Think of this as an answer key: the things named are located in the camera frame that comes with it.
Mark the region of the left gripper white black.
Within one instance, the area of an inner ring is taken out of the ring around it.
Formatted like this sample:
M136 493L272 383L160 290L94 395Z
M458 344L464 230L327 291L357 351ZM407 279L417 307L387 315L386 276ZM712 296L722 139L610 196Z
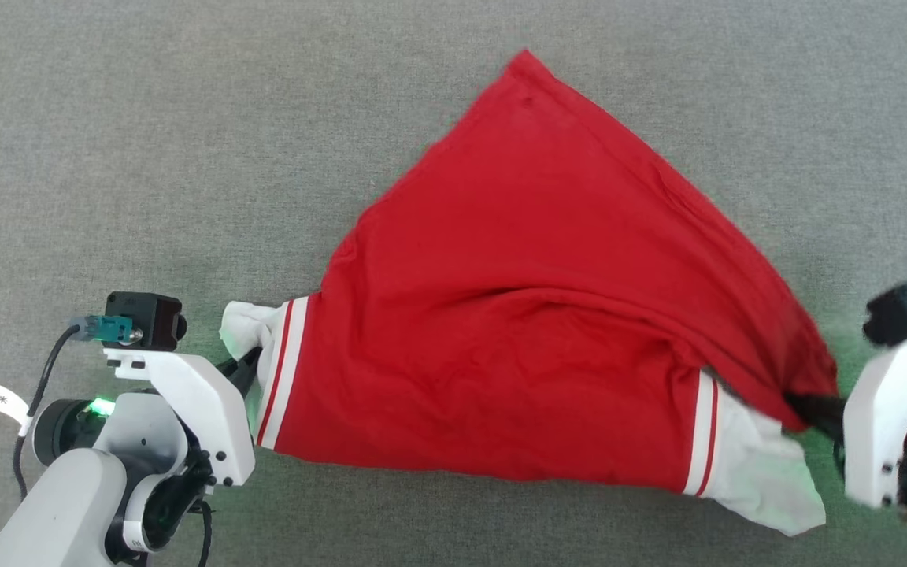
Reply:
M151 350L103 350L115 376L145 380L170 405L187 430L209 452L217 481L241 487L255 470L244 396L257 376L262 349L217 367L202 356ZM221 372L229 372L229 380Z

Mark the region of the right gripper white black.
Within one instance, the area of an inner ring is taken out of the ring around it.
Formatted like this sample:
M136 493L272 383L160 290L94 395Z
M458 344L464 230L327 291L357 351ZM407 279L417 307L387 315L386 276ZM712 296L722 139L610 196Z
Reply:
M907 506L907 340L866 364L847 401L790 392L784 398L807 427L843 439L849 498L871 507Z

